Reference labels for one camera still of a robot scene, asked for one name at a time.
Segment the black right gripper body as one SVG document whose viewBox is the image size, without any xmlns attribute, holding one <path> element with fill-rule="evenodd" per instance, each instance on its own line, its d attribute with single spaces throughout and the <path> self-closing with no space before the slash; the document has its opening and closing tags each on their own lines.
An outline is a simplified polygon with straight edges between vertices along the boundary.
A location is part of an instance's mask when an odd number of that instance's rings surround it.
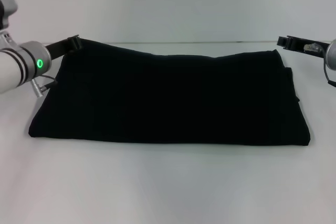
<svg viewBox="0 0 336 224">
<path fill-rule="evenodd" d="M 308 40 L 293 36 L 287 37 L 287 50 L 323 58 L 329 43 Z"/>
</svg>

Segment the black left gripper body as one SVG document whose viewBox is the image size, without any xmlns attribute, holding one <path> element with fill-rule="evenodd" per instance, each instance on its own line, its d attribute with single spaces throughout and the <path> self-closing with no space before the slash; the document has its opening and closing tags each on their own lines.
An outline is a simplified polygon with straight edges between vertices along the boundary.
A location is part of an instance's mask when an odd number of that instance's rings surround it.
<svg viewBox="0 0 336 224">
<path fill-rule="evenodd" d="M 79 50 L 79 35 L 69 37 L 59 42 L 46 46 L 51 59 L 57 59 L 61 56 L 71 54 Z"/>
</svg>

